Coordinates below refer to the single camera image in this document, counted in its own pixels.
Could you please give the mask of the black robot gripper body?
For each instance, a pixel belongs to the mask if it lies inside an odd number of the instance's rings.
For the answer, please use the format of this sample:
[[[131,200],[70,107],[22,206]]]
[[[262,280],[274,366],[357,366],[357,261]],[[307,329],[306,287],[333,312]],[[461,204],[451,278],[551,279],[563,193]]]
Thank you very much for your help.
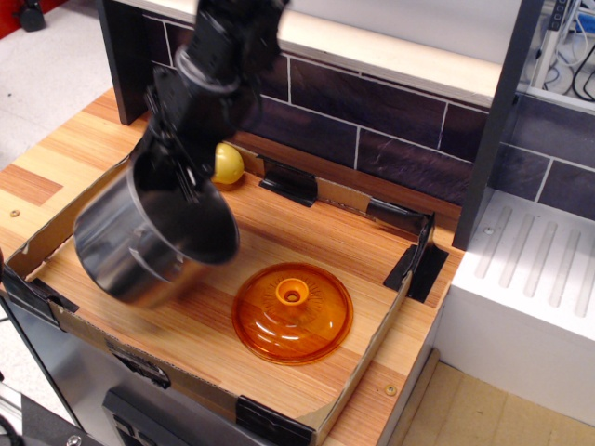
[[[160,142],[172,163],[186,162],[207,181],[215,171],[217,145],[255,125],[259,117],[251,112],[262,108],[260,80],[254,74],[218,85],[157,68],[146,99],[151,118],[143,136]]]

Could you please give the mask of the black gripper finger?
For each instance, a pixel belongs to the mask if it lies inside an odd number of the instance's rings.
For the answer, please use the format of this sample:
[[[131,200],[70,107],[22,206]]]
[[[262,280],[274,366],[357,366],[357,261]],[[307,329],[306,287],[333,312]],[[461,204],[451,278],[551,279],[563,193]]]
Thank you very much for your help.
[[[196,176],[192,167],[175,159],[174,178],[181,197],[188,203],[199,203],[213,197],[212,184],[203,177]]]
[[[140,190],[173,190],[175,169],[165,148],[153,137],[142,137],[132,151],[133,177]]]

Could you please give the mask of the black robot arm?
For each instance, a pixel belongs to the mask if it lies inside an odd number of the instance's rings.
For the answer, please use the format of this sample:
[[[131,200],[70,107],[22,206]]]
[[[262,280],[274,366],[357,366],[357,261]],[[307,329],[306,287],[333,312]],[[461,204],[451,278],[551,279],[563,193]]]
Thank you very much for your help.
[[[280,54],[285,1],[201,1],[174,70],[157,69],[147,89],[148,127],[134,149],[141,190],[198,199],[215,173],[219,143],[262,114],[259,77]]]

